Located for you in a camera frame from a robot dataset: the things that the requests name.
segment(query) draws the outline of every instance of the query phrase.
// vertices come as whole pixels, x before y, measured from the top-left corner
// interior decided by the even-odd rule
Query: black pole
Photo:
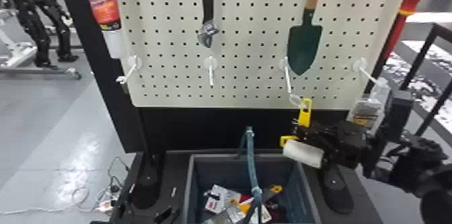
[[[79,34],[91,70],[94,72],[100,93],[110,113],[116,132],[127,153],[144,151],[146,138],[139,118],[138,110],[132,105],[130,98],[116,82],[119,75],[124,75],[120,61],[111,59],[94,18],[88,0],[65,0],[71,13],[75,28]]]
[[[427,39],[425,40],[424,46],[420,50],[419,54],[416,56],[416,59],[414,59],[410,72],[408,72],[403,84],[400,86],[400,90],[405,91],[408,88],[408,85],[411,83],[411,80],[413,80],[413,77],[415,76],[416,72],[418,72],[419,67],[424,61],[428,49],[430,48],[430,46],[432,46],[437,36],[438,36],[437,26],[433,26],[432,30],[430,31],[430,34],[428,34]]]
[[[447,85],[446,89],[444,90],[443,94],[439,97],[437,103],[433,107],[432,111],[427,115],[424,122],[419,126],[418,130],[416,131],[417,136],[422,136],[424,131],[427,129],[427,127],[432,122],[433,118],[438,114],[439,109],[441,106],[443,106],[444,102],[449,98],[449,96],[452,93],[452,80]]]
[[[389,34],[386,37],[385,44],[383,45],[380,55],[378,56],[378,61],[377,61],[377,63],[375,63],[375,66],[373,67],[372,77],[374,77],[376,79],[380,76],[381,72],[383,71],[383,67],[386,65],[387,58],[385,58],[385,54],[386,54],[387,46],[389,45],[389,41],[391,40],[391,34],[394,32],[394,28],[396,27],[396,23],[397,23],[399,17],[400,17],[400,15],[397,14],[397,16],[395,17],[394,23],[392,24],[391,30],[389,31]],[[371,93],[372,87],[373,87],[373,82],[369,80],[367,82],[364,93],[365,94]]]

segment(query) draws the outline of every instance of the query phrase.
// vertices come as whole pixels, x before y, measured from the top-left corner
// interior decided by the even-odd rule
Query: metal rod
[[[289,66],[284,66],[284,74],[286,77],[286,84],[287,84],[287,93],[292,93],[292,84],[291,84],[291,76],[289,75]]]
[[[416,72],[419,70],[419,67],[421,66],[422,62],[425,59],[425,55],[427,54],[428,49],[430,46],[432,46],[433,42],[435,41],[435,38],[438,36],[437,32],[437,26],[433,26],[432,30],[430,31],[430,34],[428,34],[427,39],[425,40],[424,46],[416,56],[416,59],[414,59],[413,65],[411,66],[410,72],[405,77],[405,80],[403,84],[400,86],[400,90],[405,91],[408,88],[408,85],[411,83],[411,80],[413,80]]]
[[[211,86],[213,86],[213,65],[212,64],[209,65],[209,84]]]
[[[430,125],[432,120],[435,118],[435,116],[438,114],[439,109],[441,106],[443,106],[444,102],[449,98],[449,96],[452,93],[452,80],[447,85],[446,89],[444,90],[443,94],[439,97],[437,103],[433,107],[432,111],[427,115],[424,122],[419,126],[418,130],[416,131],[417,136],[422,136],[424,131],[427,129],[427,127]]]
[[[28,69],[28,68],[9,68],[0,67],[0,73],[14,73],[14,74],[32,74],[32,75],[64,75],[72,74],[70,68],[60,68],[60,69]]]

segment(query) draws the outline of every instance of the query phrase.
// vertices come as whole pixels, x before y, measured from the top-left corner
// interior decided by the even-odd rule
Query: black frame
[[[433,24],[432,30],[428,34],[424,46],[419,51],[418,55],[416,56],[416,59],[413,62],[413,65],[410,69],[410,72],[406,75],[404,82],[400,85],[401,90],[407,90],[408,85],[411,83],[411,80],[413,80],[414,76],[416,75],[416,72],[418,72],[419,67],[421,66],[422,62],[425,59],[425,55],[428,52],[428,49],[432,46],[433,42],[437,37],[441,37],[447,42],[452,43],[452,25],[450,24]],[[436,102],[433,109],[428,113],[426,118],[424,119],[424,122],[419,126],[418,130],[416,131],[417,136],[421,136],[428,126],[432,123],[435,116],[438,114],[439,109],[441,106],[443,106],[444,102],[449,98],[449,96],[452,94],[452,79],[439,97],[438,101]]]

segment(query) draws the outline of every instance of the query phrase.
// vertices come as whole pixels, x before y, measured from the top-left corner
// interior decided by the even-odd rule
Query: white cylindrical object
[[[311,167],[320,169],[324,151],[311,145],[289,140],[286,142],[282,154],[292,160],[299,161]]]
[[[126,56],[124,49],[124,36],[122,30],[102,31],[108,52],[112,59],[119,59]]]

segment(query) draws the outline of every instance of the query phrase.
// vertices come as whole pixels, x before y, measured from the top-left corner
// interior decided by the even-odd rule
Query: metal bar
[[[60,69],[43,69],[43,68],[10,68],[0,67],[0,73],[13,73],[13,74],[31,74],[31,75],[71,75],[71,68]]]
[[[416,56],[416,59],[414,59],[410,72],[408,72],[408,74],[406,75],[403,84],[400,86],[400,90],[407,90],[408,85],[411,83],[411,80],[413,80],[416,72],[418,72],[419,67],[421,66],[422,62],[425,59],[425,55],[427,54],[428,49],[430,48],[430,46],[432,46],[437,36],[438,28],[436,25],[434,25],[432,30],[430,31],[430,34],[428,34],[427,39],[425,40],[424,46],[420,50],[419,54]]]
[[[433,107],[432,111],[427,115],[424,122],[419,126],[418,130],[416,131],[417,136],[421,136],[424,131],[427,129],[427,127],[430,125],[432,120],[435,118],[435,115],[438,114],[439,108],[443,106],[444,102],[449,98],[449,96],[452,93],[452,80],[447,85],[446,89],[444,90],[443,94],[439,97],[437,103]]]

